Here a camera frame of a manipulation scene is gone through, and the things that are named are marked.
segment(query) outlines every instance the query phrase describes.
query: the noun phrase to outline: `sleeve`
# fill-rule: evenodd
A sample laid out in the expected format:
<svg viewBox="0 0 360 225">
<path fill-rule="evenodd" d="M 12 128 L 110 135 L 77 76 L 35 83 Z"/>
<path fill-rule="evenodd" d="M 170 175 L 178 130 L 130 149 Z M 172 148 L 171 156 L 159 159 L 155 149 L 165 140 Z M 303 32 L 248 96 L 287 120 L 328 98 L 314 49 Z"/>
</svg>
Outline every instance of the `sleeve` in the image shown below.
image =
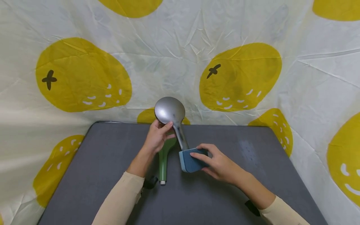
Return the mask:
<svg viewBox="0 0 360 225">
<path fill-rule="evenodd" d="M 270 225 L 310 225 L 278 196 L 268 208 L 259 212 Z"/>
<path fill-rule="evenodd" d="M 134 205 L 140 199 L 144 180 L 125 171 L 104 200 L 92 224 L 126 224 Z"/>
</svg>

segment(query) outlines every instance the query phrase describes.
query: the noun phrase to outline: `white dots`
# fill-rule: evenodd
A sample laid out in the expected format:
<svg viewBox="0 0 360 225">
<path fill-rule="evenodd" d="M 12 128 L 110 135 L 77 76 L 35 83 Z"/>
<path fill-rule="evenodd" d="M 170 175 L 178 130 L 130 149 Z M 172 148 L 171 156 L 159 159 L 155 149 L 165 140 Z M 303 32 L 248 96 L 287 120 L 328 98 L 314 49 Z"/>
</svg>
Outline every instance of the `white dots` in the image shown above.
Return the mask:
<svg viewBox="0 0 360 225">
<path fill-rule="evenodd" d="M 49 171 L 49 169 L 50 169 L 52 166 L 53 166 L 53 164 L 51 164 L 51 165 L 49 166 L 49 168 L 48 168 L 46 171 Z"/>
<path fill-rule="evenodd" d="M 253 90 L 251 89 L 251 90 L 249 91 L 249 93 L 247 93 L 246 95 L 249 95 L 249 94 L 251 94 L 251 93 L 252 93 L 252 91 L 253 91 Z"/>
<path fill-rule="evenodd" d="M 346 164 L 345 164 L 345 163 L 341 164 L 341 166 L 340 166 L 340 171 L 341 171 L 342 174 L 345 175 L 345 176 L 349 176 L 349 175 L 350 175 L 350 174 L 346 171 Z"/>
<path fill-rule="evenodd" d="M 105 102 L 103 102 L 101 105 L 98 105 L 99 107 L 104 107 L 106 105 Z"/>
</svg>

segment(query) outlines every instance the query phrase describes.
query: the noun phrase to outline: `finger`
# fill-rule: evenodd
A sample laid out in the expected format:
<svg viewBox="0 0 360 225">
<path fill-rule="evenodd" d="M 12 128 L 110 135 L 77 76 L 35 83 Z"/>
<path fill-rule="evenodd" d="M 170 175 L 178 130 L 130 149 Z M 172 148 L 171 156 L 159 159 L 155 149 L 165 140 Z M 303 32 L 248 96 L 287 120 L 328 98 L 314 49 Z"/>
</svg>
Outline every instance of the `finger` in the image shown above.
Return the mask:
<svg viewBox="0 0 360 225">
<path fill-rule="evenodd" d="M 175 137 L 176 137 L 175 134 L 169 134 L 168 136 L 166 136 L 166 139 L 168 140 L 168 139 L 175 138 Z"/>
<path fill-rule="evenodd" d="M 196 147 L 197 149 L 206 149 L 208 150 L 212 155 L 216 154 L 220 150 L 217 149 L 217 147 L 213 144 L 200 144 Z"/>
<path fill-rule="evenodd" d="M 151 124 L 151 126 L 159 127 L 159 121 L 157 119 L 155 119 L 153 121 L 153 123 Z"/>
<path fill-rule="evenodd" d="M 214 177 L 215 179 L 217 178 L 216 173 L 214 173 L 211 169 L 204 167 L 201 170 L 207 173 L 208 175 Z"/>
<path fill-rule="evenodd" d="M 160 132 L 162 134 L 166 134 L 166 132 L 168 132 L 171 128 L 172 128 L 172 121 L 170 121 L 169 123 L 165 124 L 165 126 L 160 128 Z"/>
<path fill-rule="evenodd" d="M 209 165 L 212 164 L 211 158 L 209 158 L 208 156 L 204 155 L 204 154 L 199 154 L 196 152 L 191 152 L 190 153 L 191 157 L 194 157 L 195 159 L 201 160 Z"/>
</svg>

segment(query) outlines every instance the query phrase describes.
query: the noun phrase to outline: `blue sponge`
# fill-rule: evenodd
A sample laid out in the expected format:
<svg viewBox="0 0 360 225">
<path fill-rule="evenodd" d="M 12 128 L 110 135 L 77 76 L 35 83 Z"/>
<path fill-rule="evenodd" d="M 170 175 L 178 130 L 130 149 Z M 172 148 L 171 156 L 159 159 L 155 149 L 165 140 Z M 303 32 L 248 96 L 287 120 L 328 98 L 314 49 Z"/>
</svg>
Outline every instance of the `blue sponge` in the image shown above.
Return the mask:
<svg viewBox="0 0 360 225">
<path fill-rule="evenodd" d="M 185 151 L 180 151 L 179 156 L 180 156 L 180 164 L 182 171 L 187 173 L 193 173 L 198 170 L 201 170 L 204 167 L 209 167 L 209 165 L 204 163 L 203 161 L 191 157 L 190 155 L 191 152 L 196 152 L 208 156 L 207 151 L 205 149 L 193 148 Z"/>
</svg>

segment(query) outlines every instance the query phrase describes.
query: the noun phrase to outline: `gray tabletop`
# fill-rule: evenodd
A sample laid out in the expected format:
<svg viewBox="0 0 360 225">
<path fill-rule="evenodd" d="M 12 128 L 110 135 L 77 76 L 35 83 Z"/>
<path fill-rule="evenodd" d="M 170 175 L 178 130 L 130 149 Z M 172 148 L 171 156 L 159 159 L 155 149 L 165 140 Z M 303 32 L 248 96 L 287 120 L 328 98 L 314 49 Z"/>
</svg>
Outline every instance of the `gray tabletop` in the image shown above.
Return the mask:
<svg viewBox="0 0 360 225">
<path fill-rule="evenodd" d="M 91 224 L 99 207 L 141 148 L 149 125 L 92 125 L 39 222 Z M 310 224 L 326 221 L 271 129 L 248 126 L 184 126 L 191 148 L 213 143 L 254 174 Z M 181 171 L 180 148 L 168 156 L 167 183 L 145 190 L 127 224 L 265 224 L 245 206 L 238 189 L 202 172 Z M 149 175 L 158 175 L 158 158 Z"/>
</svg>

